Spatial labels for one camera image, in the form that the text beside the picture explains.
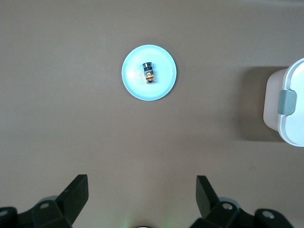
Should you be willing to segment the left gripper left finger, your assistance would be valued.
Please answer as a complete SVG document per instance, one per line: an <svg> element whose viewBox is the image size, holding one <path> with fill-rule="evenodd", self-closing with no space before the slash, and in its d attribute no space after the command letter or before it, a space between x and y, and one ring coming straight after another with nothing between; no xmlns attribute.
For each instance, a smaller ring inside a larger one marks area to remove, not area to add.
<svg viewBox="0 0 304 228"><path fill-rule="evenodd" d="M18 213L15 207L0 209L2 228L71 228L88 201L88 177L77 175L55 199L44 199Z"/></svg>

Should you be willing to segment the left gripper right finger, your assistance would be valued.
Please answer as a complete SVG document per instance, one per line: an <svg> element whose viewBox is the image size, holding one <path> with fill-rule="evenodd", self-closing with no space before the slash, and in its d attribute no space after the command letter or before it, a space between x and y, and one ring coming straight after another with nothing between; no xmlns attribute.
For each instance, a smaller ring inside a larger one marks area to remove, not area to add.
<svg viewBox="0 0 304 228"><path fill-rule="evenodd" d="M196 202L201 214L192 228L292 228L287 218L273 209L257 209L253 215L229 198L220 198L208 178L196 178Z"/></svg>

